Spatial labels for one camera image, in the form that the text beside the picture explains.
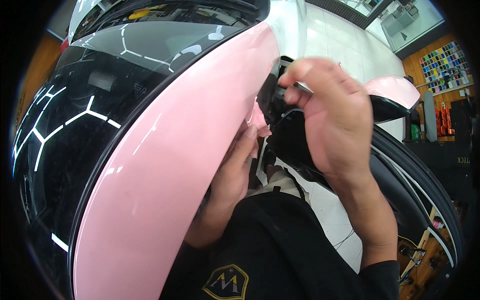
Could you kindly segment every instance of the pink vinyl wrap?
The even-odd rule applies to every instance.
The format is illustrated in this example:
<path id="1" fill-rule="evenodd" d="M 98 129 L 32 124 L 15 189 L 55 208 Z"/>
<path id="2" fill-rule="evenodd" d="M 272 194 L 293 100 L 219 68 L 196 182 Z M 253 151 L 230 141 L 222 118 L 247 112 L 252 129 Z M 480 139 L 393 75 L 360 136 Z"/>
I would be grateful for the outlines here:
<path id="1" fill-rule="evenodd" d="M 200 201 L 278 58 L 273 32 L 259 23 L 198 60 L 128 129 L 80 224 L 75 299 L 158 299 Z"/>
<path id="2" fill-rule="evenodd" d="M 385 97 L 410 109 L 420 99 L 420 92 L 407 79 L 395 75 L 378 76 L 367 81 L 363 87 L 369 95 Z"/>
<path id="3" fill-rule="evenodd" d="M 247 125 L 249 127 L 255 125 L 258 128 L 259 136 L 266 137 L 272 135 L 272 132 L 270 131 L 270 129 L 268 129 L 267 122 L 265 122 L 264 113 L 262 113 L 262 110 L 260 109 L 260 106 L 258 106 L 257 101 L 253 103 L 253 107 L 245 117 L 245 121 L 247 122 Z"/>

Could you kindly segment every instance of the logo emblem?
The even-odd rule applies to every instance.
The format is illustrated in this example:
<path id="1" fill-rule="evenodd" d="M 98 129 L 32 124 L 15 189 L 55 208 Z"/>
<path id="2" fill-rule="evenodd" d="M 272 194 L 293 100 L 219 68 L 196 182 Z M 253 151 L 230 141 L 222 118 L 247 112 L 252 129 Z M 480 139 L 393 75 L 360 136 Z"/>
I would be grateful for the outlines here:
<path id="1" fill-rule="evenodd" d="M 247 273 L 229 264 L 213 271 L 202 290 L 217 300 L 244 300 L 247 284 Z"/>
<path id="2" fill-rule="evenodd" d="M 135 82 L 133 84 L 133 91 L 135 92 L 135 99 L 138 99 L 147 92 L 147 88 L 143 84 Z"/>

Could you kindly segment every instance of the vinyl color swatch board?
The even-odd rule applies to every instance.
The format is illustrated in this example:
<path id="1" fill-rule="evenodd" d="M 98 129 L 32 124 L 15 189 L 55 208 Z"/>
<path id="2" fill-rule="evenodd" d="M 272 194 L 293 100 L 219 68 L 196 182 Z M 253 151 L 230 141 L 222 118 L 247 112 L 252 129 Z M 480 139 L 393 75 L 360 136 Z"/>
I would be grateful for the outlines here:
<path id="1" fill-rule="evenodd" d="M 425 82 L 432 93 L 473 82 L 468 63 L 456 41 L 432 51 L 419 59 Z M 450 75 L 448 82 L 444 77 Z"/>

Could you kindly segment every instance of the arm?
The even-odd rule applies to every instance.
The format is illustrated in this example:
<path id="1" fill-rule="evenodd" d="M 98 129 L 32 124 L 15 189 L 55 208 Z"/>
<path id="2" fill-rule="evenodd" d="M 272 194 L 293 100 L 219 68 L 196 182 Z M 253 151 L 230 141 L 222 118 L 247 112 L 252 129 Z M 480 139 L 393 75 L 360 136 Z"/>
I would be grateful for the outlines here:
<path id="1" fill-rule="evenodd" d="M 185 242 L 205 249 L 222 237 L 233 209 L 248 190 L 248 156 L 256 158 L 257 128 L 250 126 L 227 154 L 225 162 L 212 180 L 212 193 L 203 211 L 190 224 Z"/>
<path id="2" fill-rule="evenodd" d="M 293 87 L 296 82 L 305 82 L 313 95 Z M 285 101 L 303 109 L 312 160 L 362 240 L 361 267 L 396 260 L 395 216 L 370 172 L 373 117 L 365 90 L 324 59 L 293 62 L 279 84 L 288 86 Z"/>

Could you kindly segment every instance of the side mirror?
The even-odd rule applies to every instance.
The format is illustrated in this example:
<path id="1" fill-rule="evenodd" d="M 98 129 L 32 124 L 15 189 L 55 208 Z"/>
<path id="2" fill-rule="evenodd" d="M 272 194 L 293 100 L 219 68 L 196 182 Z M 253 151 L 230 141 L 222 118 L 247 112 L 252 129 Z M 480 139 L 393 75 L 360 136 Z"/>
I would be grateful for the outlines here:
<path id="1" fill-rule="evenodd" d="M 373 121 L 388 122 L 409 115 L 420 101 L 420 93 L 405 78 L 394 75 L 375 77 L 363 87 L 370 95 Z"/>

